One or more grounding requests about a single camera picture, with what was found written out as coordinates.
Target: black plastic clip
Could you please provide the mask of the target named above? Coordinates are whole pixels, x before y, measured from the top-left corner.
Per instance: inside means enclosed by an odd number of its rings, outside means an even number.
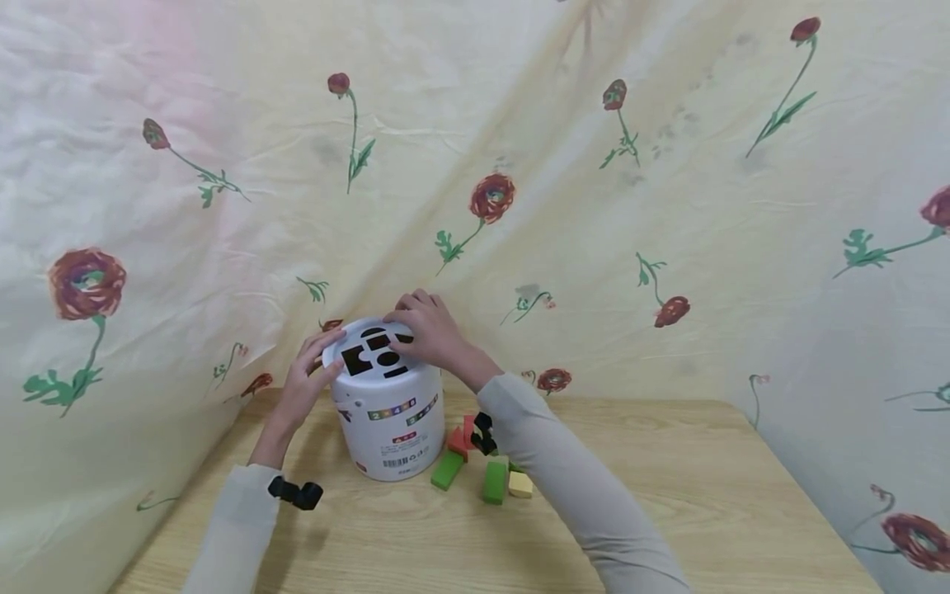
[[[475,427],[479,428],[482,434],[479,435],[473,431],[468,439],[471,440],[472,445],[478,448],[478,451],[482,454],[486,456],[491,455],[491,452],[498,449],[498,445],[491,436],[491,417],[484,412],[479,412],[475,416]]]
[[[289,483],[282,476],[276,476],[271,485],[267,487],[267,492],[278,499],[289,502],[295,508],[310,511],[320,503],[323,497],[323,488],[317,483],[304,483],[303,488],[294,483]]]

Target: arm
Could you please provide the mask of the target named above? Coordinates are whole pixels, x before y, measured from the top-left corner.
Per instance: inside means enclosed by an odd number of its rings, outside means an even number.
[[[437,365],[478,395],[501,451],[538,485],[597,570],[608,594],[687,594],[673,553],[630,491],[520,378],[466,342],[448,308],[422,289],[384,320],[410,327],[400,353]]]
[[[320,391],[343,369],[342,361],[334,361],[322,374],[314,374],[323,349],[343,335],[337,330],[304,341],[248,465],[235,466],[221,490],[182,594],[254,592],[279,506],[267,487],[282,474],[291,439],[313,409]]]
[[[524,380],[492,377],[478,392],[498,448],[531,477],[608,593],[687,594],[669,546],[630,491]]]

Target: table surface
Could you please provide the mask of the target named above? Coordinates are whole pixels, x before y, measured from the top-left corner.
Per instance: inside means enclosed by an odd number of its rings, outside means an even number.
[[[259,395],[111,590],[172,594],[198,555],[219,490],[245,464],[276,391]],[[446,396],[446,422],[473,412]],[[701,594],[880,594],[848,547],[732,406],[715,401],[551,398],[551,408],[634,493]],[[537,491],[479,498],[485,458],[448,492],[431,469],[377,483],[353,467],[330,398],[297,434],[285,470],[326,491],[314,511],[282,505],[258,593],[603,592]]]

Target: green wooden block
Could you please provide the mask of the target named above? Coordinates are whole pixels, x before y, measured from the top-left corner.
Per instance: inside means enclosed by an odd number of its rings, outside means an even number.
[[[442,459],[439,460],[439,466],[432,472],[430,482],[441,490],[448,490],[455,480],[455,475],[459,473],[462,464],[466,461],[461,454],[452,450],[446,450]]]
[[[500,506],[504,500],[504,483],[507,478],[507,465],[492,460],[484,469],[482,499],[493,506]]]

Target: beige sleeve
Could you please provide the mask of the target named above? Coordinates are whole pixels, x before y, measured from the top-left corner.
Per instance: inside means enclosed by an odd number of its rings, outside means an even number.
[[[253,594],[277,521],[267,487],[279,474],[257,464],[231,470],[182,594]]]
[[[521,378],[478,394],[499,450],[522,467],[597,570],[608,594],[690,591],[670,547],[630,491]]]

